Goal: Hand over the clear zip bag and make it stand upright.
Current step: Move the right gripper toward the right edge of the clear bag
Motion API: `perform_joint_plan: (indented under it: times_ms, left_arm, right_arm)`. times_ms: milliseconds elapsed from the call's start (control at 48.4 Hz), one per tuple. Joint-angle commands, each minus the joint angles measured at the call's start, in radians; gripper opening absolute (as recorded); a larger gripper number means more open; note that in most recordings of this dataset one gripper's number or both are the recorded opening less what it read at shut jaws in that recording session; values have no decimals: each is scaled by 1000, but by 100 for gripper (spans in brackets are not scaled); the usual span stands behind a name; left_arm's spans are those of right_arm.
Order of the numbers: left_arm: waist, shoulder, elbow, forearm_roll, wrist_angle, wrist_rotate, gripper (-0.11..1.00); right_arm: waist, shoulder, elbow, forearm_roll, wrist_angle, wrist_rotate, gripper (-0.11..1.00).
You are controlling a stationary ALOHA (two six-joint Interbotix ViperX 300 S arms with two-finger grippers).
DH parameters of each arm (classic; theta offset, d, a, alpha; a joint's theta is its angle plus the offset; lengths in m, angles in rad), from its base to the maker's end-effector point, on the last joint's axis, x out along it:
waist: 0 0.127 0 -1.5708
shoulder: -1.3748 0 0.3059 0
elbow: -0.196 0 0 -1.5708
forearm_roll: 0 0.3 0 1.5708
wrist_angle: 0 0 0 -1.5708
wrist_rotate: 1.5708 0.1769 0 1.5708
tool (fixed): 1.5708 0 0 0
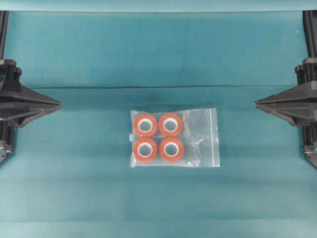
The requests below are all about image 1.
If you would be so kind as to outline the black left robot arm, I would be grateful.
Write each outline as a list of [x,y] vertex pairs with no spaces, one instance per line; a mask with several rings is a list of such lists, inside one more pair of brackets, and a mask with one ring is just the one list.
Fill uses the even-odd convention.
[[13,59],[3,56],[8,11],[0,12],[0,152],[13,151],[16,128],[62,108],[61,102],[23,86],[22,70]]

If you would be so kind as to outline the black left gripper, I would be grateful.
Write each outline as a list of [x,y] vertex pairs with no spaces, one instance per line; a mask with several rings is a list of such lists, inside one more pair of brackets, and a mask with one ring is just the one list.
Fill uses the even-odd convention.
[[21,85],[22,70],[13,59],[0,61],[0,147],[13,148],[16,128],[62,108],[61,102]]

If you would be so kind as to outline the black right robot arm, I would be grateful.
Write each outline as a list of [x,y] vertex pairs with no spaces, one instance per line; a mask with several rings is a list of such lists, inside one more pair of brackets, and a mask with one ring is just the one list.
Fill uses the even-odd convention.
[[298,85],[256,101],[256,108],[302,128],[305,154],[317,151],[317,11],[303,11],[308,57],[295,67]]

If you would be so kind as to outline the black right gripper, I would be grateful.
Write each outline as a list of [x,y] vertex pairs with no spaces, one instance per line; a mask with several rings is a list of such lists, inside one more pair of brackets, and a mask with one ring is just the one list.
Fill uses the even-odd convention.
[[295,67],[298,86],[256,101],[255,107],[265,113],[287,121],[293,127],[302,127],[304,153],[317,152],[317,121],[284,115],[279,112],[309,112],[311,81],[317,80],[317,59],[305,58]]

